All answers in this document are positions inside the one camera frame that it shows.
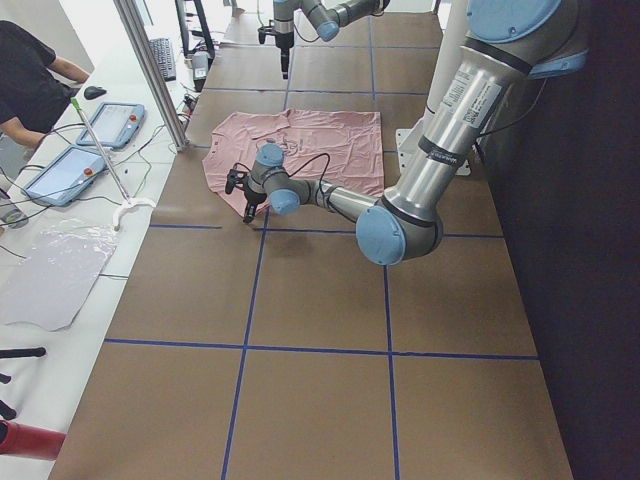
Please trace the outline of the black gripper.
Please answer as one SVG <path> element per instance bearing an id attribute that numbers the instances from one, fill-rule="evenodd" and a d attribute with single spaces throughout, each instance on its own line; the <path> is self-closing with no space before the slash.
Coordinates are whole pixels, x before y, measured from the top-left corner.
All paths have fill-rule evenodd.
<path id="1" fill-rule="evenodd" d="M 288 80 L 290 72 L 290 50 L 293 48 L 293 33 L 278 32 L 277 47 L 280 49 L 280 65 L 282 78 L 284 80 Z"/>
<path id="2" fill-rule="evenodd" d="M 247 201 L 243 215 L 243 222 L 252 223 L 255 219 L 258 206 L 266 202 L 267 194 L 262 186 L 251 177 L 246 177 L 243 183 L 244 196 Z"/>

